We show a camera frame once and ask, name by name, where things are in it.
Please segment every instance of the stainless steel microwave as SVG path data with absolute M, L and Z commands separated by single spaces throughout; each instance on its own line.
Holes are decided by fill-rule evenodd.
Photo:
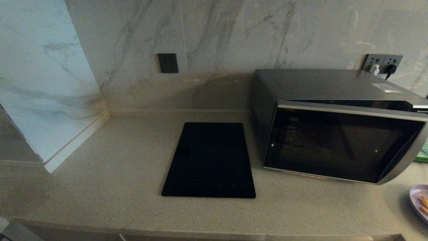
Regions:
M 428 137 L 428 100 L 361 70 L 256 70 L 251 123 L 263 166 L 384 184 Z

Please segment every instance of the beige countertop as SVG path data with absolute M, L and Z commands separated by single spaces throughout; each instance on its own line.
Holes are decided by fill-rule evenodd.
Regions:
M 408 191 L 428 183 L 413 163 L 376 186 L 263 169 L 248 112 L 121 113 L 107 121 L 51 175 L 1 171 L 1 215 L 41 226 L 142 235 L 239 237 L 401 233 L 428 240 Z M 256 199 L 163 197 L 185 122 L 242 122 Z

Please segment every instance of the plate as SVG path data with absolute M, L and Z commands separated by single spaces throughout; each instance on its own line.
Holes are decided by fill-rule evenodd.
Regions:
M 421 210 L 423 206 L 421 203 L 421 195 L 428 198 L 428 185 L 414 185 L 410 188 L 409 195 L 413 210 L 428 225 L 428 214 Z

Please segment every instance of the black glass cooktop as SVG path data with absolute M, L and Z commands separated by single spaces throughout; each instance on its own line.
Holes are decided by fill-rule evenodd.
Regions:
M 255 198 L 242 124 L 184 124 L 162 195 Z

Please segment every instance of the power cord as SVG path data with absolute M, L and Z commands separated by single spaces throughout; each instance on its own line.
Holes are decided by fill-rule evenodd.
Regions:
M 397 66 L 395 66 L 395 64 L 388 65 L 388 67 L 386 67 L 387 75 L 385 80 L 387 80 L 391 76 L 391 74 L 395 73 L 396 70 Z

